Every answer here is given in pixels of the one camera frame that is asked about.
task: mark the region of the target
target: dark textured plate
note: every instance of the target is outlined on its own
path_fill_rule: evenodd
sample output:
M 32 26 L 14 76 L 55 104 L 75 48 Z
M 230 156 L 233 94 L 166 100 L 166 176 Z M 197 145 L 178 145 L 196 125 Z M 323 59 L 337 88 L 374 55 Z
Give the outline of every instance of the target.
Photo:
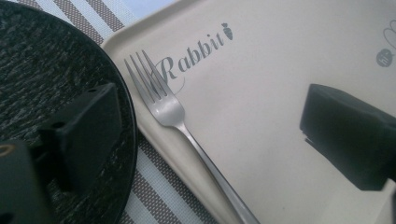
M 39 139 L 40 124 L 84 91 L 116 84 L 123 132 L 94 188 L 82 198 L 59 191 L 54 183 L 48 189 L 61 223 L 118 221 L 134 176 L 137 130 L 132 100 L 113 62 L 70 24 L 0 1 L 0 80 L 0 140 L 21 139 L 28 145 Z

